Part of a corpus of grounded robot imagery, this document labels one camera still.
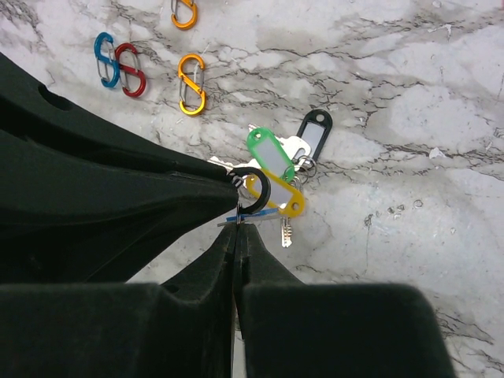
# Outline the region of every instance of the black ring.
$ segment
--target black ring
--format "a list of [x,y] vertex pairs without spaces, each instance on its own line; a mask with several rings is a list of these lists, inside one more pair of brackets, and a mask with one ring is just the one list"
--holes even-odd
[[264,207],[268,204],[269,196],[271,195],[271,184],[269,183],[268,177],[260,170],[254,167],[242,167],[242,168],[234,168],[229,173],[230,175],[236,175],[240,177],[244,177],[247,175],[255,175],[261,181],[261,195],[258,200],[254,202],[252,205],[248,207],[240,208],[240,214],[255,214],[258,211],[264,209]]

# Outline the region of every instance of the red carabiner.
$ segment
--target red carabiner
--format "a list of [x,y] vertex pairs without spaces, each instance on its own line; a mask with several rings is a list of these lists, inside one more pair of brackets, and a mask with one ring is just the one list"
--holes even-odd
[[[129,65],[122,65],[120,63],[120,55],[123,52],[125,52],[126,50],[131,51],[133,54],[133,57],[135,58],[135,67],[134,68],[130,67]],[[133,76],[136,76],[140,79],[139,89],[137,89],[134,92],[131,92],[129,90],[128,82],[126,83],[126,85],[124,85],[123,80],[120,79],[120,83],[123,86],[123,92],[125,95],[127,95],[129,97],[139,97],[145,91],[145,86],[146,86],[145,74],[143,73],[142,70],[139,69],[139,62],[138,62],[138,58],[136,57],[137,54],[138,54],[138,51],[130,43],[123,43],[116,48],[116,59],[119,62],[119,69],[124,71],[125,74],[133,75]]]

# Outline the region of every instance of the yellow key tag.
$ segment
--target yellow key tag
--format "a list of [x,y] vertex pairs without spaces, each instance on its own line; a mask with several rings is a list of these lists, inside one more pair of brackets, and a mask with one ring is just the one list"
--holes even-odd
[[[286,217],[294,218],[303,212],[305,209],[305,198],[302,193],[295,187],[292,187],[279,177],[273,175],[266,169],[261,169],[268,177],[271,184],[271,195],[269,197],[268,206],[278,208],[278,212]],[[261,181],[254,175],[247,176],[246,189],[255,197],[261,195]]]

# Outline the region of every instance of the marble surface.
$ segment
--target marble surface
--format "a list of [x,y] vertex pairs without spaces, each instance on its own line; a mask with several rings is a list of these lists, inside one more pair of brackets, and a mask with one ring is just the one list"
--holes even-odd
[[[504,376],[504,5],[500,0],[196,0],[180,31],[162,0],[3,0],[0,51],[51,91],[162,146],[248,161],[249,123],[294,135],[304,114],[334,128],[308,208],[259,224],[308,283],[403,282],[435,308],[458,375]],[[107,90],[93,42],[132,42],[139,100]],[[176,67],[207,63],[207,110],[178,108]],[[217,220],[133,280],[164,281],[200,255]],[[243,374],[243,358],[235,367]]]

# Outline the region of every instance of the green key tag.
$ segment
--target green key tag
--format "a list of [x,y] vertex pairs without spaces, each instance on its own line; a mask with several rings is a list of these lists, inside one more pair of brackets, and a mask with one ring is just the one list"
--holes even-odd
[[271,130],[255,128],[246,138],[246,146],[262,168],[268,169],[283,181],[291,182],[294,179],[292,161]]

